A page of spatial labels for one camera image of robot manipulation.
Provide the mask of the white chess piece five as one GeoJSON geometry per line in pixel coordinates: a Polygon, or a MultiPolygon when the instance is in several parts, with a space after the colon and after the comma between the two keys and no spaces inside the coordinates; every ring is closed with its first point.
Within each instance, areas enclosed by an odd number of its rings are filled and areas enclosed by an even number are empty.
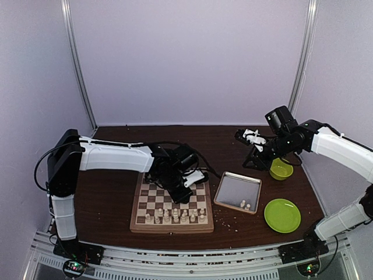
{"type": "Polygon", "coordinates": [[[173,222],[178,223],[180,221],[179,212],[177,208],[173,209],[173,222]]]}

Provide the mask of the white chess piece three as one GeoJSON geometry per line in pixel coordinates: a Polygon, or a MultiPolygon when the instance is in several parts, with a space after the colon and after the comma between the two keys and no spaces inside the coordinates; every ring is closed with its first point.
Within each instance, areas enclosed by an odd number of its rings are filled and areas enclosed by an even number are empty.
{"type": "Polygon", "coordinates": [[[185,223],[187,221],[187,217],[188,217],[188,211],[184,209],[181,214],[181,223],[185,223]]]}

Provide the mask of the white chess piece seven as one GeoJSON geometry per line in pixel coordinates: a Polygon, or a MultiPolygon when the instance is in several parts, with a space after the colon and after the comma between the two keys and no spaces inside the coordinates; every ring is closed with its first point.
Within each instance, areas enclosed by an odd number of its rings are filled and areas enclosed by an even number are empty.
{"type": "Polygon", "coordinates": [[[198,215],[198,210],[197,209],[193,209],[190,216],[189,216],[189,220],[191,223],[194,223],[196,221],[196,216],[198,215]]]}

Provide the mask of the white chess piece one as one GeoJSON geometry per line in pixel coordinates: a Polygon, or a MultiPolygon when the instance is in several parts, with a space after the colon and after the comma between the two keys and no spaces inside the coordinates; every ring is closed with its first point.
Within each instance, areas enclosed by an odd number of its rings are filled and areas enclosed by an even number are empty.
{"type": "Polygon", "coordinates": [[[169,221],[170,221],[169,211],[165,209],[163,213],[163,222],[169,223],[169,221]]]}

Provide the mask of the white chess piece four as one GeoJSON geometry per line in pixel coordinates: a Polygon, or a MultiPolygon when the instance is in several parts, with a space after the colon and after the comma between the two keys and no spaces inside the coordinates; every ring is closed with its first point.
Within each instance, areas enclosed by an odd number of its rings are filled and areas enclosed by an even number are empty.
{"type": "Polygon", "coordinates": [[[205,221],[205,209],[204,208],[200,209],[199,216],[198,216],[198,221],[200,223],[205,221]]]}

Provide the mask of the metal tray with wood rim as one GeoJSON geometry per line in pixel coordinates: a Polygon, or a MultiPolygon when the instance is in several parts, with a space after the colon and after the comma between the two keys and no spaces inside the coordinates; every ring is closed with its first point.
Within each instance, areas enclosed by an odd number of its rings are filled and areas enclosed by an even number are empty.
{"type": "Polygon", "coordinates": [[[213,202],[243,213],[254,215],[257,213],[261,194],[262,180],[237,173],[225,171],[219,182],[213,202]],[[240,208],[242,200],[251,204],[251,210],[240,208]]]}

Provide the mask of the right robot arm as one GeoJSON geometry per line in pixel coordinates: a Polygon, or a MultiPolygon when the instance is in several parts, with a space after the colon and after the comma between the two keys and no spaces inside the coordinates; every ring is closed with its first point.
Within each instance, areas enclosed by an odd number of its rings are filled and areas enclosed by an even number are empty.
{"type": "MultiPolygon", "coordinates": [[[[269,170],[276,159],[308,152],[332,160],[372,183],[372,148],[346,137],[328,123],[313,119],[298,123],[286,106],[270,111],[265,119],[272,136],[248,128],[235,133],[236,140],[251,147],[243,163],[245,168],[269,170]]],[[[350,205],[315,224],[305,234],[298,251],[303,257],[312,257],[322,241],[371,221],[372,186],[369,185],[350,205]]]]}

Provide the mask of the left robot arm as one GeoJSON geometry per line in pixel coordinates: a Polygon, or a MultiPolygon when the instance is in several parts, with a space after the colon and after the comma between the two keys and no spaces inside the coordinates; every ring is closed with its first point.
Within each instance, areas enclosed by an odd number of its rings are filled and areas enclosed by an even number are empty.
{"type": "Polygon", "coordinates": [[[61,249],[71,259],[84,253],[76,225],[74,196],[78,175],[87,170],[129,170],[143,173],[146,180],[165,189],[174,203],[186,204],[191,185],[208,179],[207,173],[192,166],[198,164],[197,152],[187,144],[174,149],[166,142],[122,143],[79,135],[67,130],[56,146],[42,155],[47,159],[48,179],[41,190],[49,196],[61,249]]]}

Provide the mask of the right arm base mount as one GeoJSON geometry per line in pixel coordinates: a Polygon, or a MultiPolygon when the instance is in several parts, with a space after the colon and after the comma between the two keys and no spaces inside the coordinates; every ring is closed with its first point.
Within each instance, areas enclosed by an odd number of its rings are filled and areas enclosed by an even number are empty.
{"type": "Polygon", "coordinates": [[[329,248],[314,230],[309,230],[303,235],[303,241],[282,245],[278,251],[282,263],[288,264],[326,254],[329,248]]]}

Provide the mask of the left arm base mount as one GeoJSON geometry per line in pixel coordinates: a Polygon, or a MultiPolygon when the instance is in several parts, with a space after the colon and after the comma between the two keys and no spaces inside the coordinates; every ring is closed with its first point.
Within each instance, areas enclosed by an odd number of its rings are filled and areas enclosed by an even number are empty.
{"type": "Polygon", "coordinates": [[[85,264],[100,265],[104,248],[98,245],[82,243],[78,239],[58,240],[53,253],[57,256],[78,260],[85,264]]]}

